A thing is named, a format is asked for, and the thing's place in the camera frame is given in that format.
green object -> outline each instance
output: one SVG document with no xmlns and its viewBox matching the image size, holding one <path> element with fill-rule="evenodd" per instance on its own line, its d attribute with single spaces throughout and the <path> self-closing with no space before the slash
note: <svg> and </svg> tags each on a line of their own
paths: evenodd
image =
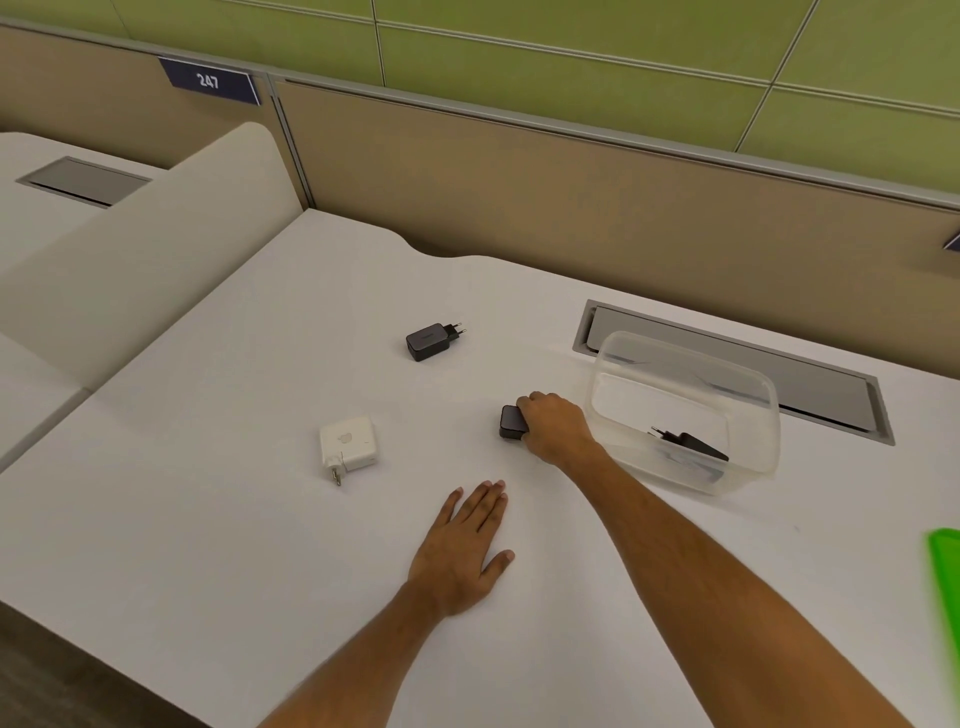
<svg viewBox="0 0 960 728">
<path fill-rule="evenodd" d="M 821 0 L 780 82 L 960 109 L 958 27 L 956 0 Z"/>
<path fill-rule="evenodd" d="M 136 40 L 382 85 L 372 22 L 222 0 L 114 0 L 113 4 Z M 353 7 L 352 0 L 331 5 L 360 9 Z"/>
<path fill-rule="evenodd" d="M 380 28 L 380 43 L 390 88 L 728 151 L 763 95 L 761 86 L 396 28 Z"/>
<path fill-rule="evenodd" d="M 944 615 L 953 636 L 953 655 L 960 660 L 960 531 L 941 528 L 927 536 L 927 543 Z"/>
<path fill-rule="evenodd" d="M 0 15 L 127 37 L 110 0 L 0 0 Z"/>
<path fill-rule="evenodd" d="M 376 17 L 769 81 L 809 7 L 809 0 L 376 0 Z"/>
<path fill-rule="evenodd" d="M 740 151 L 960 193 L 960 118 L 775 90 Z"/>
</svg>

left hand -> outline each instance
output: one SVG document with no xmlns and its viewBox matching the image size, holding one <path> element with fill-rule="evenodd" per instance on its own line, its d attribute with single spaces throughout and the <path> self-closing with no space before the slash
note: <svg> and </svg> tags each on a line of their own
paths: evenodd
<svg viewBox="0 0 960 728">
<path fill-rule="evenodd" d="M 407 583 L 432 598 L 442 617 L 459 615 L 488 595 L 514 560 L 501 551 L 483 569 L 493 536 L 507 510 L 502 480 L 481 483 L 453 515 L 463 488 L 451 493 L 430 527 Z"/>
</svg>

floor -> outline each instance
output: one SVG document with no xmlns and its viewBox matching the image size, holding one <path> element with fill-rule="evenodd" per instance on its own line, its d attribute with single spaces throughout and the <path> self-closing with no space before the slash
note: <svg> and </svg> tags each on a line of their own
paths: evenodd
<svg viewBox="0 0 960 728">
<path fill-rule="evenodd" d="M 206 728 L 0 602 L 3 728 Z"/>
</svg>

finger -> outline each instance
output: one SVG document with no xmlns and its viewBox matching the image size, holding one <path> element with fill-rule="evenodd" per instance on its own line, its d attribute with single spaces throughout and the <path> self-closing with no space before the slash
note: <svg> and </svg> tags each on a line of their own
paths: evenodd
<svg viewBox="0 0 960 728">
<path fill-rule="evenodd" d="M 483 522 L 483 525 L 480 526 L 480 535 L 487 539 L 487 543 L 491 542 L 493 540 L 493 536 L 496 535 L 497 529 L 503 522 L 503 514 L 506 513 L 506 511 L 507 494 L 501 493 L 500 497 L 493 505 L 493 510 L 490 512 L 490 515 L 487 516 L 487 519 Z"/>
<path fill-rule="evenodd" d="M 506 483 L 502 480 L 497 480 L 480 499 L 480 502 L 477 503 L 477 507 L 473 509 L 473 513 L 467 517 L 467 525 L 473 530 L 479 531 L 480 526 L 483 525 L 487 516 L 490 515 L 493 507 L 496 505 L 497 499 L 500 498 L 500 494 L 503 493 L 503 489 L 506 487 Z"/>
<path fill-rule="evenodd" d="M 483 496 L 487 494 L 487 490 L 490 488 L 491 483 L 489 480 L 484 480 L 480 485 L 476 487 L 476 490 L 470 494 L 470 497 L 464 501 L 464 504 L 460 506 L 460 510 L 457 511 L 457 515 L 453 517 L 454 523 L 463 523 L 466 521 L 470 514 L 473 513 L 473 509 L 477 507 Z"/>
<path fill-rule="evenodd" d="M 453 515 L 453 509 L 457 507 L 457 501 L 460 500 L 460 496 L 463 494 L 464 489 L 457 488 L 457 490 L 446 497 L 444 506 L 440 509 L 440 513 L 437 514 L 437 519 L 433 521 L 434 528 L 438 528 L 442 525 L 447 525 L 450 523 L 450 517 Z"/>
<path fill-rule="evenodd" d="M 508 550 L 500 551 L 500 553 L 490 560 L 490 563 L 487 564 L 483 573 L 480 574 L 480 588 L 483 589 L 486 594 L 491 592 L 493 585 L 496 584 L 496 580 L 503 575 L 503 572 L 507 570 L 507 567 L 510 566 L 510 563 L 515 558 L 516 555 Z"/>
</svg>

white desk divider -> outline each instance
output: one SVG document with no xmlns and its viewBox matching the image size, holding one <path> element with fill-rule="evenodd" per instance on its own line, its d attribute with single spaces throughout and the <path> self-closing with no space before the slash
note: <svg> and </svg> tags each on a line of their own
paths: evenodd
<svg viewBox="0 0 960 728">
<path fill-rule="evenodd" d="M 0 276 L 0 333 L 95 389 L 301 213 L 248 122 Z"/>
</svg>

